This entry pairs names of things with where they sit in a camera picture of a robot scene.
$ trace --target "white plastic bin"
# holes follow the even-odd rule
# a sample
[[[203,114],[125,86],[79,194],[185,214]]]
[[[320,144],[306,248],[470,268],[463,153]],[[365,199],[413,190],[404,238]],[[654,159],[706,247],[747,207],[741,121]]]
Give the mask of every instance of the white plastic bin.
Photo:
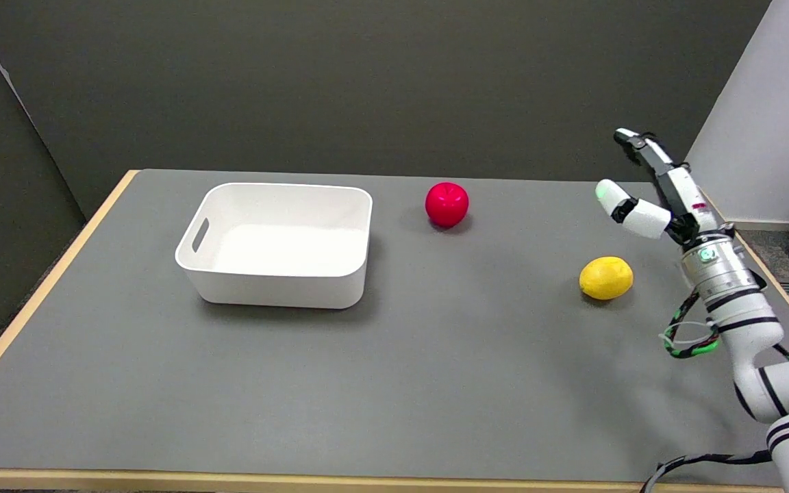
[[[360,188],[219,185],[175,261],[211,303],[347,308],[364,294],[372,208]]]

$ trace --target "green led light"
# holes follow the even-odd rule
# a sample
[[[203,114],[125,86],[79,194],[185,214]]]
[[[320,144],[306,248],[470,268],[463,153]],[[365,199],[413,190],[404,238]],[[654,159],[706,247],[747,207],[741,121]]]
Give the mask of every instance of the green led light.
[[[717,252],[714,252],[714,250],[711,249],[699,250],[699,259],[701,259],[702,262],[712,261],[715,256],[717,256]]]

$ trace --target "white cable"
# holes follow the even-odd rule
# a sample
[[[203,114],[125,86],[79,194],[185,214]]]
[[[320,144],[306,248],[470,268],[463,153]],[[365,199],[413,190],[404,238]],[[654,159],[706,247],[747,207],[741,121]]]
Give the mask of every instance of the white cable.
[[[666,327],[666,330],[669,330],[671,327],[677,327],[678,325],[700,325],[701,327],[705,327],[706,329],[710,328],[710,326],[704,322],[686,321],[686,322],[677,322],[677,324],[671,324],[669,325],[669,327]],[[697,340],[671,340],[669,339],[668,336],[666,336],[665,333],[658,334],[657,336],[660,337],[661,340],[664,340],[667,343],[669,343],[671,346],[674,346],[674,344],[695,344],[708,339],[708,336],[705,336],[705,337],[700,337]]]

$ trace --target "bin handle cutout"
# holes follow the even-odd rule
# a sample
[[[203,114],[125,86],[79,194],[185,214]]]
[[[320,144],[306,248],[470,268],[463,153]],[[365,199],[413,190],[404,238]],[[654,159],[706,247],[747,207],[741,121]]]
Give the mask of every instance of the bin handle cutout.
[[[200,244],[203,243],[203,238],[206,237],[207,231],[209,231],[209,218],[203,219],[203,224],[200,225],[200,230],[197,231],[197,236],[194,237],[194,242],[191,244],[194,253],[200,249]]]

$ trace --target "cable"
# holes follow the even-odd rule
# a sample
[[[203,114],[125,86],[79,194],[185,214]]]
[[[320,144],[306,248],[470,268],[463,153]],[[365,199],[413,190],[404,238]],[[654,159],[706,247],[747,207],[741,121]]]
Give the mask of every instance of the cable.
[[[708,325],[707,323],[703,324],[702,322],[691,322],[691,321],[677,322],[677,324],[669,325],[669,327],[666,328],[670,329],[673,327],[680,327],[680,325],[698,325],[699,327],[704,327],[706,329],[710,328],[710,325]],[[661,333],[660,339],[666,341],[669,344],[695,344],[704,341],[705,339],[707,339],[707,336],[700,337],[699,339],[694,339],[694,340],[672,340],[666,336],[666,333]]]
[[[663,340],[664,349],[666,349],[666,352],[669,353],[669,355],[673,358],[692,358],[693,356],[704,355],[704,353],[710,353],[714,349],[717,349],[719,342],[717,337],[720,337],[720,334],[717,334],[716,325],[708,325],[708,327],[711,327],[711,334],[708,335],[708,337],[698,341],[686,342],[686,344],[692,344],[692,346],[686,347],[686,349],[676,349],[674,346],[676,343],[675,336],[677,335],[677,328],[680,325],[685,325],[688,323],[699,324],[699,322],[684,322],[686,313],[690,311],[698,299],[699,291],[693,290],[692,293],[690,293],[690,296],[686,297],[686,300],[684,300],[679,308],[676,309],[674,316],[671,316],[671,321],[669,321],[666,331],[660,334],[660,339]]]
[[[789,351],[787,351],[786,349],[784,349],[784,346],[781,346],[780,344],[776,344],[775,346],[773,346],[773,348],[774,348],[774,349],[775,349],[777,352],[781,353],[781,355],[782,355],[782,356],[784,356],[784,357],[785,357],[785,359],[787,359],[787,361],[789,361]]]
[[[653,487],[661,477],[667,475],[674,469],[688,464],[695,464],[696,462],[719,462],[721,464],[731,464],[735,466],[744,466],[749,464],[762,464],[764,462],[771,462],[773,455],[768,450],[757,450],[754,453],[743,453],[742,455],[727,455],[726,453],[704,453],[703,455],[682,455],[677,459],[671,459],[669,462],[657,466],[657,472],[653,473],[651,477],[645,481],[644,486],[641,487],[639,493],[652,493]]]

